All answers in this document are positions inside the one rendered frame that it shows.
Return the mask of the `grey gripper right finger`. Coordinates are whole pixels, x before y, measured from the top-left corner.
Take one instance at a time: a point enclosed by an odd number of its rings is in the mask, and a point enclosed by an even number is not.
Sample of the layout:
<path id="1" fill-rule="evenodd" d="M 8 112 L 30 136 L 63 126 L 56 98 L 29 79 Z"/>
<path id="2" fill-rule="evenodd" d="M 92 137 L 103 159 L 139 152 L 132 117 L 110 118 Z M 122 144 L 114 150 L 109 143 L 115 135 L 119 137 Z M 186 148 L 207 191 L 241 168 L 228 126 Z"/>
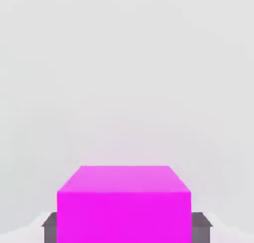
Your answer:
<path id="1" fill-rule="evenodd" d="M 226 225 L 211 212 L 192 212 L 192 243 L 254 243 L 254 234 Z"/>

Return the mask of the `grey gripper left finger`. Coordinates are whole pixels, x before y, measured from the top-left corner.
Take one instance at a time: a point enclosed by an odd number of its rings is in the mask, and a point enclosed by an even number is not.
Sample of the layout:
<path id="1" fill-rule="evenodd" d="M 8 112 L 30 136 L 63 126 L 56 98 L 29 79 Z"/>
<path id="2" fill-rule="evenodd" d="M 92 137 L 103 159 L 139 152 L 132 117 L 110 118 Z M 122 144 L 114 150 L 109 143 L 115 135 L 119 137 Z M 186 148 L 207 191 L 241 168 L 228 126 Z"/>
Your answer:
<path id="1" fill-rule="evenodd" d="M 0 234 L 0 243 L 57 243 L 56 215 L 40 213 L 29 225 Z"/>

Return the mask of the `small magenta cube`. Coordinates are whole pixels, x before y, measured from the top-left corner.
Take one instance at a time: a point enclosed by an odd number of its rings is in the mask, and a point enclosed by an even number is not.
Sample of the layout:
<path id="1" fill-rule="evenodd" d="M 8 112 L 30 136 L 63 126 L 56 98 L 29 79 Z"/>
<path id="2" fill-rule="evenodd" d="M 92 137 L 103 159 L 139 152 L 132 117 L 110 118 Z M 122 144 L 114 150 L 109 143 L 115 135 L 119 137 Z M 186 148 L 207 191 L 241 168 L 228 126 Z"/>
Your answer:
<path id="1" fill-rule="evenodd" d="M 191 228 L 168 166 L 82 166 L 57 192 L 57 243 L 191 243 Z"/>

